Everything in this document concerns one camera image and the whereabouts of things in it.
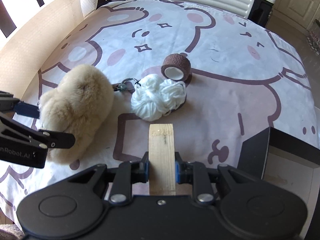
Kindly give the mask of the beige fluffy plush toy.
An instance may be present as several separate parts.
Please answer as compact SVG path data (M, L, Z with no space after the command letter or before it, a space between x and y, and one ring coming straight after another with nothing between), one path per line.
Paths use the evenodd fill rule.
M81 64L65 74L56 88L40 97L40 122L42 129L73 134L75 144L70 149L52 148L47 159L57 164L81 159L113 102L113 87L98 68Z

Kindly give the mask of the brown keychain clasp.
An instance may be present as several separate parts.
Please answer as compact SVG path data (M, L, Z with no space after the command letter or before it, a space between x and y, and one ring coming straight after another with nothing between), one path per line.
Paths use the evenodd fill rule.
M139 80L135 78L126 78L120 83L113 84L113 90L115 92L129 92L133 93L135 91L135 85L139 85Z

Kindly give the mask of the cream kitchen cabinets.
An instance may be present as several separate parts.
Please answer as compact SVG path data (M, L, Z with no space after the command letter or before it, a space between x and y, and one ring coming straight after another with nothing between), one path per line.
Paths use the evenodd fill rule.
M276 0L273 16L308 35L314 21L319 19L319 0Z

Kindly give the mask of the bear print bed sheet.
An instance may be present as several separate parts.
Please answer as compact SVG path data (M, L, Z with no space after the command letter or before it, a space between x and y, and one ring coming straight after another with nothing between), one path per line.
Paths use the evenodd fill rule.
M62 34L43 63L49 42L30 39L19 51L1 52L1 90L37 104L79 64L90 64L111 83L134 78L184 81L179 109L160 123L173 124L184 159L209 167L236 165L242 143L274 127L312 146L318 129L311 87L295 48L277 34L231 13L188 2L112 2Z

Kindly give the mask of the light wooden block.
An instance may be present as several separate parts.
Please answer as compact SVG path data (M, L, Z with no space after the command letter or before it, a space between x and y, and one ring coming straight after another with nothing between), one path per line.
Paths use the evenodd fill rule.
M176 194L173 124L151 124L149 127L149 194Z

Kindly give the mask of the white yarn ball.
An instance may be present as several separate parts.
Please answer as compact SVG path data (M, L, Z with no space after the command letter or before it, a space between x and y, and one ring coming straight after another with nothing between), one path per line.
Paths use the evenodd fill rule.
M185 103L187 93L183 81L162 79L149 74L134 85L131 110L145 121L155 121L169 115Z

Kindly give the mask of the brown bandage tape roll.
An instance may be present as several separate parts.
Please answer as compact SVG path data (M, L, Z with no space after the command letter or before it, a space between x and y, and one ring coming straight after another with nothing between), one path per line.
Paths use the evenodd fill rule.
M161 66L162 75L174 81L186 81L190 70L190 61L181 54L168 55Z

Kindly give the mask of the black storage box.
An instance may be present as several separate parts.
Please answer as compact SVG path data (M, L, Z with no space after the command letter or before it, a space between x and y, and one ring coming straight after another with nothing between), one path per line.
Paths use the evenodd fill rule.
M319 149L269 127L243 142L238 169L299 196L308 217L302 239L319 239Z

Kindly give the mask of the beige cardboard headboard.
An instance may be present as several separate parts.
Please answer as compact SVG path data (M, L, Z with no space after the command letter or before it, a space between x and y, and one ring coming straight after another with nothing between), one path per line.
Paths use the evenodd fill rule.
M54 0L1 49L1 91L20 98L50 53L85 18L81 0Z

